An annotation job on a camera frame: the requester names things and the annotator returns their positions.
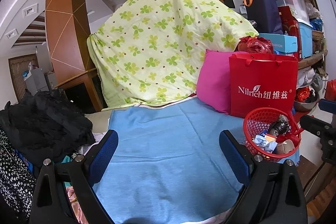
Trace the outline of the green clover patterned quilt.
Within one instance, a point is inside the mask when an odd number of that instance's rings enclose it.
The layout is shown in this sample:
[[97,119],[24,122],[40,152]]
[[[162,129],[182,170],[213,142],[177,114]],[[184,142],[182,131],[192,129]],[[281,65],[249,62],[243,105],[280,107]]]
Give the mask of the green clover patterned quilt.
[[219,0],[127,0],[87,40],[111,109],[162,106],[196,90],[206,50],[258,36]]

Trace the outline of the red gift box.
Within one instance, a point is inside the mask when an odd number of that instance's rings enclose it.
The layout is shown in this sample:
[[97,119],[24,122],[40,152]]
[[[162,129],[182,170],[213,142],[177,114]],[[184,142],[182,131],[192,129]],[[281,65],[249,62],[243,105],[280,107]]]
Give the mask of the red gift box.
[[302,60],[302,46],[301,46],[301,35],[299,31],[298,20],[292,15],[289,6],[278,7],[280,18],[282,21],[282,29],[289,36],[295,36],[297,38],[297,50],[294,53],[294,57],[298,61]]

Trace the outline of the blue blanket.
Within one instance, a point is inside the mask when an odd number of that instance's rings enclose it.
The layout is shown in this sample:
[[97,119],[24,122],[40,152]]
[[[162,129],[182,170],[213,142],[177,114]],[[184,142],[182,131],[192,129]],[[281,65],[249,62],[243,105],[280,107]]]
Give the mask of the blue blanket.
[[198,98],[162,109],[114,110],[118,146],[93,189],[114,223],[224,223],[243,184],[221,150],[228,130],[245,142],[243,119]]

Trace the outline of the black plastic bag trash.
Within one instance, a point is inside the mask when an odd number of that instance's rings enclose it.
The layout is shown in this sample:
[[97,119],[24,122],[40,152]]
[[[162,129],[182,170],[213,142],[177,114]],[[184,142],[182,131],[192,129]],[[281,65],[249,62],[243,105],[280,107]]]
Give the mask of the black plastic bag trash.
[[280,114],[278,120],[273,122],[268,128],[268,134],[278,137],[278,135],[284,135],[287,133],[289,129],[289,120],[287,116]]

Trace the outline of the white blue wrapper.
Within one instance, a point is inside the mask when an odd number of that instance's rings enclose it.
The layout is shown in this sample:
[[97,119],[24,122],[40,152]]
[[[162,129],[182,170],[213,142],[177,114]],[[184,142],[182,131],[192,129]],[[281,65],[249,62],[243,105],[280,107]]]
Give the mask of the white blue wrapper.
[[276,138],[272,135],[256,135],[253,138],[253,142],[265,152],[272,153],[277,147],[278,143],[276,142]]

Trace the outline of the red mesh trash basket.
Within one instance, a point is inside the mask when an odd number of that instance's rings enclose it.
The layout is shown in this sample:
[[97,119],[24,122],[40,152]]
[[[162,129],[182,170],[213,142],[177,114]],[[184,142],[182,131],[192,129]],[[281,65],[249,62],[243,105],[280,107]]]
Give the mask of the red mesh trash basket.
[[248,151],[272,162],[294,155],[303,131],[291,114],[271,107],[249,112],[244,118],[243,130]]

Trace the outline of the light blue cardboard box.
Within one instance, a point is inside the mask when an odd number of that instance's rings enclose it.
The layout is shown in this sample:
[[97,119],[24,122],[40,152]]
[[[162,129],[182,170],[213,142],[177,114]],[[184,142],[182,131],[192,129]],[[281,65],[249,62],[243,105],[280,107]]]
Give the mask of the light blue cardboard box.
[[259,36],[270,40],[275,51],[282,53],[295,53],[298,50],[296,36],[265,33],[260,33]]

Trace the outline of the black white dotted garment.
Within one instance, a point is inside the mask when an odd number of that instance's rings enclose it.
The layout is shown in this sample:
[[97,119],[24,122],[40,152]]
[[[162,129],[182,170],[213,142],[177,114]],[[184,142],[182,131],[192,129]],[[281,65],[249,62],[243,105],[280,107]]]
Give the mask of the black white dotted garment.
[[1,131],[1,195],[16,219],[28,223],[36,179]]

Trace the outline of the blue plastic storage bin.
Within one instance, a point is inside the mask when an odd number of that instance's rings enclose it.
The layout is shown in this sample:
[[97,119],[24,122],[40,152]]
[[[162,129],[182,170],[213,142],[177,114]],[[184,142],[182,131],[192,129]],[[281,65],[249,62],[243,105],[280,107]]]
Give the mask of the blue plastic storage bin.
[[313,55],[313,27],[310,23],[307,23],[302,19],[298,19],[298,25],[301,36],[302,58],[311,57]]

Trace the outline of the red plastic bag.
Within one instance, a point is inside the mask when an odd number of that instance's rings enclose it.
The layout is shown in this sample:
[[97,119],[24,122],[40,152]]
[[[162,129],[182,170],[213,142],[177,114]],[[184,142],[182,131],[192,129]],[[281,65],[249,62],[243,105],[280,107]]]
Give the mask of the red plastic bag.
[[240,38],[240,42],[237,45],[237,50],[248,53],[273,54],[274,52],[272,42],[269,39],[265,39],[260,36],[246,36],[244,38]]

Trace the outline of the black clothes pile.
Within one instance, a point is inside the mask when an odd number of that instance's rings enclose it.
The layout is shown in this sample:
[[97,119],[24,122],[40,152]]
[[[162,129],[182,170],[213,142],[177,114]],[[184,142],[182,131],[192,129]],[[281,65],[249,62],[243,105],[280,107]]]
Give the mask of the black clothes pile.
[[1,110],[1,129],[12,146],[40,168],[45,159],[61,162],[83,145],[94,144],[93,124],[76,109],[62,89],[26,92]]

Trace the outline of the navy blue bag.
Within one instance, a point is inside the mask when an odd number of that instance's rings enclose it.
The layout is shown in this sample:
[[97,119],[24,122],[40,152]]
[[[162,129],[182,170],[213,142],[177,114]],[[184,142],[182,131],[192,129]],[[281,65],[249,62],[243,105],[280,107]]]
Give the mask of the navy blue bag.
[[243,0],[248,20],[254,20],[259,33],[283,34],[276,0]]

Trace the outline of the red Nilrich shopping bag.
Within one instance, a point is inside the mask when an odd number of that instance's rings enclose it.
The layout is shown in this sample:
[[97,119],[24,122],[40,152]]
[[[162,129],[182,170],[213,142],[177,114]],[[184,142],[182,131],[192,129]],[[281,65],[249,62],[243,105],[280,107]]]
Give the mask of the red Nilrich shopping bag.
[[298,76],[295,57],[236,52],[229,65],[232,116],[244,118],[260,107],[291,112]]

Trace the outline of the brown wooden pillar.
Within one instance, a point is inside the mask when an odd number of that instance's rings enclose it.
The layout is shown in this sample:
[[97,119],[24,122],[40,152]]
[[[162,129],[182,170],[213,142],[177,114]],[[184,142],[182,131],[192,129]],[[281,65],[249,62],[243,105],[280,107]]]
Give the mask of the brown wooden pillar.
[[95,112],[101,111],[103,103],[94,84],[97,69],[87,47],[90,29],[85,0],[46,0],[45,23],[58,86],[83,88],[83,101]]

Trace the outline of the pink pillow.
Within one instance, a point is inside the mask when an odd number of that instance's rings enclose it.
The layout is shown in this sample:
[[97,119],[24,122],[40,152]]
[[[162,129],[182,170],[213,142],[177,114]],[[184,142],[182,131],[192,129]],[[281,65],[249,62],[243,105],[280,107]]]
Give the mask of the pink pillow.
[[229,57],[232,52],[206,50],[197,81],[197,97],[216,111],[231,113]]

